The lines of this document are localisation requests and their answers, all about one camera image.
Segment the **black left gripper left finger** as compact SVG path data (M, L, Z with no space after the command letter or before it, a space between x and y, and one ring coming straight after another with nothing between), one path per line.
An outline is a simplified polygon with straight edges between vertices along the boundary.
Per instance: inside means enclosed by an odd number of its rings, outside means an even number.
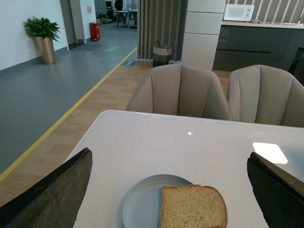
M2 228L72 228L88 186L93 159L84 148L0 208Z

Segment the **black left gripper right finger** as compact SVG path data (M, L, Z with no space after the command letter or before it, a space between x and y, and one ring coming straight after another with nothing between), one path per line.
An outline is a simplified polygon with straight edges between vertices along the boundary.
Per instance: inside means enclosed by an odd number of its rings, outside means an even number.
M304 183L252 152L247 174L254 196L270 228L304 226Z

